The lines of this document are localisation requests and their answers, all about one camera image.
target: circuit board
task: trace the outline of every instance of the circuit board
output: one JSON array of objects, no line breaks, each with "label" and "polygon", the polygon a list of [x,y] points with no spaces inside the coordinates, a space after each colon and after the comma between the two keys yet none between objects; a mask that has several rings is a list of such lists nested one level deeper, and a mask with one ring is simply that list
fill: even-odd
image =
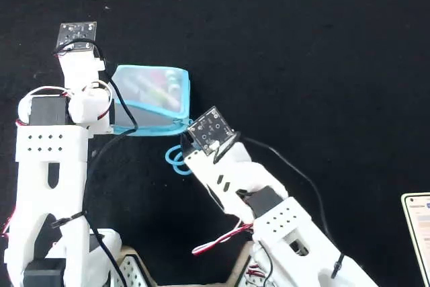
[{"label": "circuit board", "polygon": [[216,107],[210,108],[188,127],[189,135],[200,146],[206,156],[234,136],[234,130],[226,123]]},{"label": "circuit board", "polygon": [[[60,25],[56,45],[63,45],[75,38],[88,38],[90,40],[95,40],[96,29],[97,22],[63,23]],[[82,42],[71,44],[67,46],[67,48],[71,48],[73,50],[93,50],[93,45],[91,43]]]}]

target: white robotic arm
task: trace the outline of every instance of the white robotic arm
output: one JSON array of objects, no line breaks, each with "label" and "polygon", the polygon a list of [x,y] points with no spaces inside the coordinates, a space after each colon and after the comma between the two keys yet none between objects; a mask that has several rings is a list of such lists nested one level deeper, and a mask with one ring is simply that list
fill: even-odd
[{"label": "white robotic arm", "polygon": [[216,108],[192,124],[189,134],[194,143],[183,145],[186,165],[226,214],[253,224],[252,257],[270,272],[265,287],[376,286],[318,229],[285,187],[251,161],[239,134]]},{"label": "white robotic arm", "polygon": [[[74,38],[94,40],[95,27],[95,22],[62,24],[58,45]],[[34,286],[34,282],[29,282],[33,279],[38,281],[37,286],[52,282],[55,286],[62,286],[64,282],[67,287],[102,286],[112,269],[98,244],[91,246],[94,236],[82,216],[88,140],[94,134],[112,132],[109,114],[112,91],[99,80],[99,71],[105,65],[94,57],[92,44],[69,45],[57,56],[64,73],[64,87],[35,89],[19,103],[17,201],[9,226],[9,246],[5,250],[5,263],[15,287]],[[40,94],[46,90],[60,92]],[[55,188],[48,185],[52,164],[58,166]],[[35,260],[34,243],[50,213],[60,220],[57,222],[62,238],[46,259]],[[117,257],[121,249],[119,234],[110,229],[99,232],[111,254]],[[43,280],[35,277],[40,270],[58,274]]]}]

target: blue cord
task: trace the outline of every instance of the blue cord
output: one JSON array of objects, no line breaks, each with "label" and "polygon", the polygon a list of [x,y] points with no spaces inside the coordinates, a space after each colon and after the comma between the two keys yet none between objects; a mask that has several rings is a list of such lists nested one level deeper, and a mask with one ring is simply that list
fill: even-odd
[{"label": "blue cord", "polygon": [[164,158],[166,159],[166,162],[168,162],[170,165],[173,166],[173,170],[176,173],[183,175],[183,176],[189,175],[192,173],[191,169],[188,169],[187,171],[183,171],[183,170],[179,169],[179,167],[178,167],[178,166],[185,165],[185,162],[183,161],[183,159],[181,161],[179,160],[180,158],[182,158],[182,152],[181,151],[179,151],[173,159],[170,158],[170,154],[173,151],[176,151],[178,149],[179,150],[181,149],[181,145],[176,145],[176,146],[171,147],[170,149],[168,149],[166,151]]}]

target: blue pouch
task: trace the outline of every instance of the blue pouch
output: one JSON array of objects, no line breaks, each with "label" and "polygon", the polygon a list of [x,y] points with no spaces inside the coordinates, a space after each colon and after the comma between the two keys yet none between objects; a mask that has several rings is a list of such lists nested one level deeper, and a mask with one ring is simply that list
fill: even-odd
[{"label": "blue pouch", "polygon": [[[188,72],[176,67],[120,65],[112,77],[139,128],[131,136],[171,136],[189,124]],[[116,93],[114,134],[133,128]]]}]

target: black tablecloth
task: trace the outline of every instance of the black tablecloth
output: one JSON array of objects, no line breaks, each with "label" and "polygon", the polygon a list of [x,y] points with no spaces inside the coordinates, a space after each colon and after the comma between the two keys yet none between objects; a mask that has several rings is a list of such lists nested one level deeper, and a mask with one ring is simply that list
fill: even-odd
[{"label": "black tablecloth", "polygon": [[[17,103],[37,86],[62,85],[50,55],[60,22],[95,20],[111,68],[187,69],[192,117],[217,105],[232,127],[278,148],[316,182],[341,250],[381,286],[421,285],[400,195],[429,191],[430,0],[0,0],[0,8],[0,218],[15,201]],[[126,138],[110,151],[90,183],[92,217],[117,230],[159,284],[225,281],[249,237],[191,255],[236,221],[193,176],[166,165],[177,143]],[[247,146],[319,225],[310,186]]]}]

